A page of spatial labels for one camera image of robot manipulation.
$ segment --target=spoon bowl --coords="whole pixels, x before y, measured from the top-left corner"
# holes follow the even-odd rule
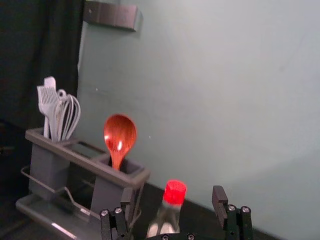
[[[125,115],[110,116],[104,124],[104,142],[111,156],[112,167],[119,170],[121,163],[137,139],[134,122]]]

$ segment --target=utensil holder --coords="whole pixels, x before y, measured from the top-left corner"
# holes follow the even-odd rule
[[[126,210],[126,219],[130,224],[138,214],[143,186],[150,171],[130,159],[124,159],[120,171],[116,170],[111,167],[110,155],[104,150],[79,139],[52,142],[43,137],[42,132],[42,128],[36,128],[25,133],[25,138],[33,143],[29,190],[51,201],[57,190],[67,189],[68,170],[72,162],[96,176],[88,213],[95,213],[91,215],[96,220],[102,209],[119,207],[125,188],[133,189],[130,207]]]

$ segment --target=wall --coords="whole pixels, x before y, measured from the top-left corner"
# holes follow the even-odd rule
[[[126,113],[152,184],[181,179],[208,208],[222,185],[257,228],[319,239],[320,2],[122,3],[142,28],[87,28],[78,134],[105,148],[106,118]]]

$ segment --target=black curtain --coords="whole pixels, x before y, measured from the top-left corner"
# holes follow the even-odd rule
[[[0,0],[0,120],[43,126],[37,85],[77,94],[84,0]]]

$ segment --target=plastic bottle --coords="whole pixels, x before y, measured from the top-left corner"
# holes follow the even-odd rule
[[[151,221],[146,237],[151,238],[160,234],[180,232],[179,217],[184,203],[187,186],[179,180],[169,180],[166,184],[163,200],[156,217]]]

